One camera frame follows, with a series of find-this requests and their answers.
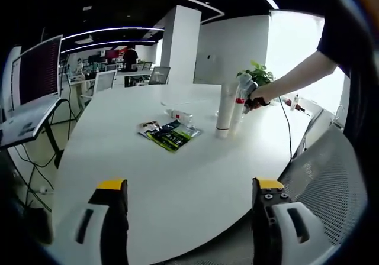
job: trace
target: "power cord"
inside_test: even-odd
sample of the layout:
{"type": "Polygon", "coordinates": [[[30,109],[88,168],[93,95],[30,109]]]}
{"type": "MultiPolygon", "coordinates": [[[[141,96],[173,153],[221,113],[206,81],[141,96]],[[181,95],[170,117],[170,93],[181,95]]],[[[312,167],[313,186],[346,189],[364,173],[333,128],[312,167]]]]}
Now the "power cord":
{"type": "Polygon", "coordinates": [[[292,145],[291,145],[291,127],[290,127],[290,122],[288,120],[287,114],[285,113],[282,100],[280,99],[280,97],[278,97],[278,99],[279,99],[280,105],[282,106],[282,109],[283,109],[283,112],[284,112],[284,116],[285,116],[285,119],[287,120],[287,124],[288,124],[288,134],[290,135],[290,155],[291,155],[290,162],[291,162],[291,160],[292,160],[292,145]]]}
{"type": "Polygon", "coordinates": [[[21,175],[20,171],[18,170],[17,166],[15,165],[15,170],[16,172],[18,173],[18,175],[20,176],[20,178],[23,180],[23,182],[25,183],[26,187],[27,187],[27,193],[26,193],[26,200],[25,200],[25,204],[27,204],[27,198],[28,198],[28,193],[31,192],[33,194],[33,196],[41,203],[42,206],[44,206],[44,208],[46,210],[48,210],[50,213],[52,212],[52,210],[50,209],[49,206],[47,206],[42,200],[41,198],[38,197],[38,195],[32,190],[32,188],[30,188],[30,184],[28,184],[26,182],[26,180],[23,178],[23,176],[21,175]]]}
{"type": "MultiPolygon", "coordinates": [[[[16,147],[14,147],[15,148],[15,150],[16,150],[16,152],[17,152],[17,154],[18,154],[18,156],[20,157],[20,159],[21,160],[23,160],[23,161],[27,161],[27,162],[29,162],[29,163],[31,163],[32,165],[33,165],[33,170],[32,170],[32,173],[33,173],[33,171],[34,171],[34,168],[38,171],[38,173],[40,174],[40,176],[50,185],[50,187],[54,190],[54,187],[53,187],[53,185],[50,183],[50,181],[45,177],[45,175],[43,175],[42,174],[42,172],[38,169],[38,167],[37,167],[37,164],[35,163],[35,162],[33,162],[31,159],[30,159],[30,156],[29,156],[29,154],[28,154],[28,152],[27,152],[27,150],[26,150],[26,148],[25,148],[25,146],[22,144],[22,147],[24,148],[24,150],[25,150],[25,154],[26,154],[26,156],[28,157],[28,160],[26,160],[26,159],[24,159],[22,156],[21,156],[21,154],[20,154],[20,152],[17,150],[17,148],[16,147]]],[[[46,167],[52,160],[53,160],[53,158],[54,158],[54,156],[49,160],[49,162],[47,163],[47,164],[45,164],[44,166],[40,166],[40,167],[46,167]]]]}

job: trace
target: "ceiling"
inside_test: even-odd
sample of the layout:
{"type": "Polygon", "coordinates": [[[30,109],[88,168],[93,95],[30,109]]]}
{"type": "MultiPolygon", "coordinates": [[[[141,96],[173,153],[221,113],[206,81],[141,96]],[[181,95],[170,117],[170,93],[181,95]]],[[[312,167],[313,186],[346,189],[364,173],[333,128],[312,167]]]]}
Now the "ceiling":
{"type": "MultiPolygon", "coordinates": [[[[8,24],[13,41],[31,47],[43,39],[63,34],[67,37],[84,31],[110,27],[153,27],[176,5],[202,12],[202,21],[219,13],[187,0],[17,0],[18,12],[12,11],[8,24]]],[[[197,0],[209,3],[225,13],[212,21],[248,15],[268,14],[266,0],[197,0]]],[[[323,14],[323,0],[274,0],[280,9],[323,14]]],[[[120,40],[158,40],[163,33],[143,30],[107,31],[91,34],[94,43],[120,40]]],[[[63,41],[62,50],[78,47],[77,37],[63,41]]]]}

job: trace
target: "window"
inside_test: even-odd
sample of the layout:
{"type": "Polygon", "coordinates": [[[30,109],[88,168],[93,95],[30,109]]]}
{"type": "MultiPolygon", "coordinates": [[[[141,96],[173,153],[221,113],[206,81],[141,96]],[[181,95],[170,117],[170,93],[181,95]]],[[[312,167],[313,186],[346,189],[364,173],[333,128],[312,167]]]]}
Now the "window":
{"type": "MultiPolygon", "coordinates": [[[[289,11],[271,12],[266,66],[275,79],[283,77],[316,51],[323,27],[322,17],[289,11]]],[[[337,68],[334,74],[295,93],[335,114],[344,78],[345,74],[337,68]]]]}

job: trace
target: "potted plant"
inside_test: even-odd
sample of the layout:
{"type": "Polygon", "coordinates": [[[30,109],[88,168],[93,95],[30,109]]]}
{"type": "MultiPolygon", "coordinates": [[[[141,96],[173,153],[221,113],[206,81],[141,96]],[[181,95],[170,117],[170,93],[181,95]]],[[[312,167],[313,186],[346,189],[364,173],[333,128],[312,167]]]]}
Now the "potted plant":
{"type": "Polygon", "coordinates": [[[258,86],[263,86],[268,83],[271,83],[274,80],[274,77],[271,72],[267,72],[267,68],[264,65],[258,64],[256,61],[251,60],[251,65],[254,66],[254,70],[244,70],[239,72],[237,76],[247,73],[251,75],[252,80],[258,84],[258,86]]]}

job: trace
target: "floor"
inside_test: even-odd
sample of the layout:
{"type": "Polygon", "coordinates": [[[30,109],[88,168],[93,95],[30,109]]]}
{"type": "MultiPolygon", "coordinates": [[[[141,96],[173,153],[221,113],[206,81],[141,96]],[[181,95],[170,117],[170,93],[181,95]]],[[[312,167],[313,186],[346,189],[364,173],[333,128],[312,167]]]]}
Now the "floor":
{"type": "MultiPolygon", "coordinates": [[[[75,125],[76,125],[76,121],[71,121],[70,133],[74,129],[75,125]]],[[[68,128],[69,128],[68,122],[52,125],[54,137],[61,150],[65,148],[66,143],[68,141],[67,140],[68,128]]],[[[49,160],[54,155],[54,151],[44,131],[42,131],[42,133],[38,136],[36,141],[32,141],[24,145],[27,149],[27,153],[30,159],[36,164],[39,164],[41,166],[44,166],[46,163],[48,163],[49,160]]],[[[54,182],[55,182],[55,178],[57,174],[57,168],[54,165],[54,159],[46,167],[44,168],[39,167],[38,169],[46,177],[46,179],[50,181],[50,183],[54,187],[54,182]]],[[[50,209],[52,209],[53,208],[53,195],[54,195],[53,190],[36,170],[34,171],[33,176],[31,178],[30,186],[35,192],[39,192],[41,188],[47,189],[46,194],[37,193],[37,195],[50,209]]],[[[26,193],[25,188],[20,189],[18,193],[20,197],[21,196],[23,197],[23,200],[25,199],[25,193],[26,193]]],[[[30,205],[32,208],[43,207],[42,204],[31,193],[28,194],[27,204],[30,205]]],[[[48,213],[49,220],[51,221],[51,213],[49,213],[48,211],[46,212],[48,213]]]]}

